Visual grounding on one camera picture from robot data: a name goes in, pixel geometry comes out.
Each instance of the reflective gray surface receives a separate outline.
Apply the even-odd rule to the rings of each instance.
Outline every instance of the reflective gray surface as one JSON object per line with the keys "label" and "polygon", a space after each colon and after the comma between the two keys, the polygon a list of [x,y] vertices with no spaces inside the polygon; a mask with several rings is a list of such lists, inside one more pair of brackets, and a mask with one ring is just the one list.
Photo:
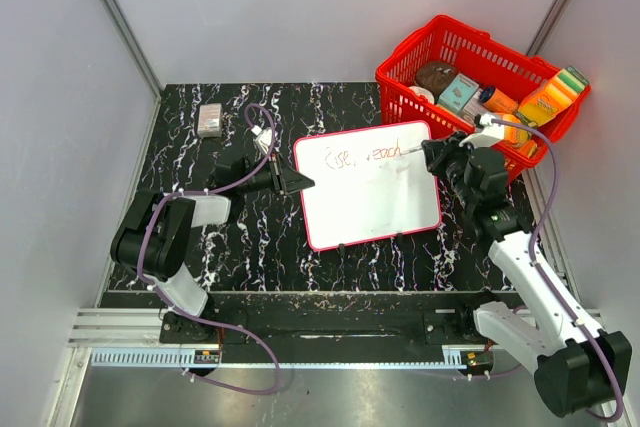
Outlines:
{"label": "reflective gray surface", "polygon": [[[220,370],[216,379],[267,387],[273,372]],[[74,427],[211,426],[580,426],[584,413],[550,414],[521,369],[504,379],[466,382],[412,371],[298,370],[286,386],[255,397],[190,383],[179,372],[90,368]]]}

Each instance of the plastic basket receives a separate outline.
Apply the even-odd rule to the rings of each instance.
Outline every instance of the plastic basket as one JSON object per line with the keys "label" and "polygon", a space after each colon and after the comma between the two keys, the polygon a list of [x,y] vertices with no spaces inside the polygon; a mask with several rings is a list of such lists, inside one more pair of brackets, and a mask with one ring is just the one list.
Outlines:
{"label": "plastic basket", "polygon": [[[418,69],[432,60],[455,65],[459,72],[481,86],[495,85],[518,102],[560,70],[540,57],[527,57],[491,40],[487,32],[439,15],[404,40],[376,70],[383,123],[424,120],[431,127],[434,139],[457,130],[473,132],[473,126],[409,89],[414,85]],[[580,105],[590,91],[587,86],[571,107],[543,125],[540,131],[552,142],[560,140],[578,116]],[[506,142],[495,146],[505,155],[509,181],[524,169],[534,167],[547,153],[546,144],[537,138],[535,141],[538,149],[531,158]]]}

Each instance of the gray wall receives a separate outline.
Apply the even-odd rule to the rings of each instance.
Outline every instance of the gray wall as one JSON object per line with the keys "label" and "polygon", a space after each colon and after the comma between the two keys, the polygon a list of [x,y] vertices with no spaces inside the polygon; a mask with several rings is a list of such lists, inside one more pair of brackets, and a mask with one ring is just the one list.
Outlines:
{"label": "gray wall", "polygon": [[99,0],[0,0],[0,424],[41,425],[153,98]]}
{"label": "gray wall", "polygon": [[[573,0],[543,55],[579,67],[593,83],[581,117],[558,145],[554,212],[578,291],[609,330],[636,348],[629,377],[640,409],[640,44],[638,0]],[[538,169],[547,188],[551,164]]]}
{"label": "gray wall", "polygon": [[373,80],[448,13],[526,50],[552,0],[119,0],[166,83]]}

